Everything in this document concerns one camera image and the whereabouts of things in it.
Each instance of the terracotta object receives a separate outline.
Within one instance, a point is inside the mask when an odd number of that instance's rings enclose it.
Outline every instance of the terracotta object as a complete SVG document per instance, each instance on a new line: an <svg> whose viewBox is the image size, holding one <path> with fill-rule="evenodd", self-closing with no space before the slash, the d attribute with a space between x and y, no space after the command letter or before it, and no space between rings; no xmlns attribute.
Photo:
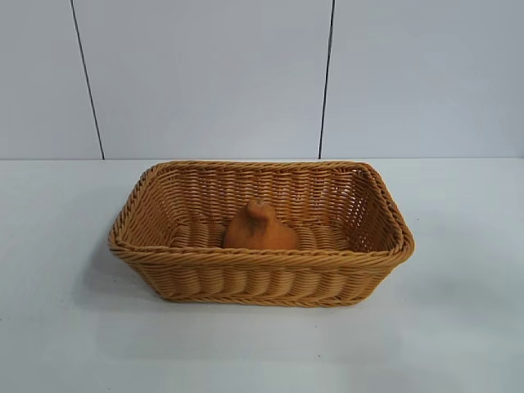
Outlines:
<svg viewBox="0 0 524 393"><path fill-rule="evenodd" d="M296 250L299 239L293 229L278 220L269 203L254 199L233 218L224 237L224 248Z"/></svg>

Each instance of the black vertical line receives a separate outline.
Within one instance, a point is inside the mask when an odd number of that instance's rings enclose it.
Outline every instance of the black vertical line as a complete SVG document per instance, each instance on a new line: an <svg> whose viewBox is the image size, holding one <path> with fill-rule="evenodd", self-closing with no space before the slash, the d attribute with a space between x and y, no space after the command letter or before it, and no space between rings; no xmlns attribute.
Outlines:
<svg viewBox="0 0 524 393"><path fill-rule="evenodd" d="M102 159L105 160L106 155L104 154L102 138L100 138L100 129L98 128L97 112L95 111L95 104L93 102L93 93L91 92L91 84L89 83L88 67L85 65L84 49L82 48L82 40L80 39L80 32L79 32L79 22L76 20L75 5L73 4L73 0L70 0L70 5L71 5L71 11L73 12L73 21L75 22L76 38L78 39L78 42L79 42L80 57L82 58L82 65L84 66L85 83L88 86L89 101L91 102L91 111L93 112L95 129L97 129L98 146L100 146L100 153L102 154Z"/></svg>
<svg viewBox="0 0 524 393"><path fill-rule="evenodd" d="M331 4L331 20L329 22L329 39L327 41L326 79L324 84L324 101L322 104L322 122L320 125L320 142L318 144L318 159L322 158L322 142L324 138L324 117L326 115L326 100L328 99L329 64L331 62L331 46L333 43L333 19L335 16L335 0Z"/></svg>

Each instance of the basket bottom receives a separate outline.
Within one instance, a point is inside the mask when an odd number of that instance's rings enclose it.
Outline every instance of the basket bottom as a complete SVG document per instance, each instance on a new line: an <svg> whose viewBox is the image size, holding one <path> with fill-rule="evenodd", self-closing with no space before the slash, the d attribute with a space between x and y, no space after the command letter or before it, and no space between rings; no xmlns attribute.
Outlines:
<svg viewBox="0 0 524 393"><path fill-rule="evenodd" d="M342 307L356 305L357 303L365 300L369 295L365 297L357 297L351 300L341 299L322 299L322 300L257 300L249 299L245 297L191 297L191 298L179 298L173 299L170 297L160 297L162 300L168 301L169 303L223 303L233 305L265 305L265 306L279 306L279 307Z"/></svg>
<svg viewBox="0 0 524 393"><path fill-rule="evenodd" d="M341 226L322 224L296 224L291 226L300 239L300 249L303 251L346 251L352 248L344 228ZM177 248L222 247L225 230L226 227L221 224L193 223L179 225L168 246Z"/></svg>

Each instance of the white table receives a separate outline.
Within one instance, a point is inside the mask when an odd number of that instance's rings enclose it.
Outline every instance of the white table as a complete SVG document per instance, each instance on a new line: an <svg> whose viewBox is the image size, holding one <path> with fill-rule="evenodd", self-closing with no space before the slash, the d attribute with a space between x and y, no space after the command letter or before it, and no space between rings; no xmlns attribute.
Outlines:
<svg viewBox="0 0 524 393"><path fill-rule="evenodd" d="M369 162L417 251L340 309L165 303L106 248L154 161L0 162L0 391L524 391L524 160Z"/></svg>

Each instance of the wicker basket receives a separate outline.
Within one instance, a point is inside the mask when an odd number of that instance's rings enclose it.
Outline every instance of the wicker basket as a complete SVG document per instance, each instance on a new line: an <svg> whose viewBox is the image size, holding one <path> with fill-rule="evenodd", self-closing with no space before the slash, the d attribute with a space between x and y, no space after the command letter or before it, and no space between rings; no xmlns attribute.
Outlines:
<svg viewBox="0 0 524 393"><path fill-rule="evenodd" d="M297 231L299 250L221 248L228 222L252 197ZM109 245L165 300L304 307L358 303L414 249L378 173L347 161L153 166Z"/></svg>

